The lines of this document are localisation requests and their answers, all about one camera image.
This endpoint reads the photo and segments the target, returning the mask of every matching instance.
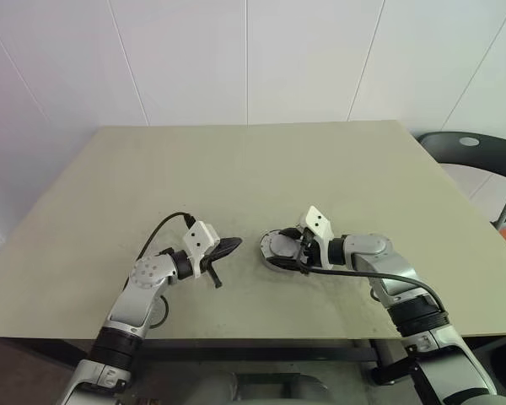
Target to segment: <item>beige tabletop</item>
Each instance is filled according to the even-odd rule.
[[[275,273],[267,230],[315,205],[336,235],[377,232],[464,335],[506,333],[506,244],[395,121],[107,127],[0,251],[0,336],[94,338],[154,226],[187,211],[242,246],[165,293],[149,338],[394,338],[367,280]],[[149,252],[181,247],[181,219]]]

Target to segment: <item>floor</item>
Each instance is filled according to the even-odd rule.
[[[139,397],[162,399],[166,405],[179,405],[191,386],[203,376],[218,371],[238,373],[293,372],[312,375],[324,382],[335,403],[353,405],[419,404],[411,381],[394,386],[371,386],[363,378],[360,364],[343,362],[207,362],[162,363],[148,362],[137,376],[136,384],[122,400],[133,405]],[[67,384],[72,370],[53,364],[32,354],[0,342],[0,405],[52,404]],[[265,386],[266,395],[271,387]]]

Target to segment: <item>black chair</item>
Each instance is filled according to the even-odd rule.
[[[476,167],[506,177],[506,139],[471,132],[430,132],[418,142],[439,163]],[[506,203],[498,219],[497,230],[506,221]]]

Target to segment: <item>white wall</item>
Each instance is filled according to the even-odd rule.
[[[506,138],[506,0],[0,0],[0,244],[99,126],[385,118]]]

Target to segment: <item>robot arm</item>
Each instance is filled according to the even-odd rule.
[[[373,234],[334,238],[330,221],[310,207],[297,228],[264,235],[261,253],[273,269],[368,277],[402,335],[408,354],[405,366],[423,403],[471,403],[479,396],[491,396],[485,403],[506,403],[506,398],[496,396],[491,378],[449,323],[440,298],[389,239]],[[347,265],[350,272],[331,270],[333,265]]]
[[[138,259],[127,283],[106,317],[87,359],[81,360],[59,405],[119,403],[114,394],[123,392],[131,379],[132,361],[152,324],[161,294],[179,280],[208,271],[221,286],[212,262],[227,256],[240,238],[220,239],[210,224],[196,221],[184,236],[185,251],[162,251]]]

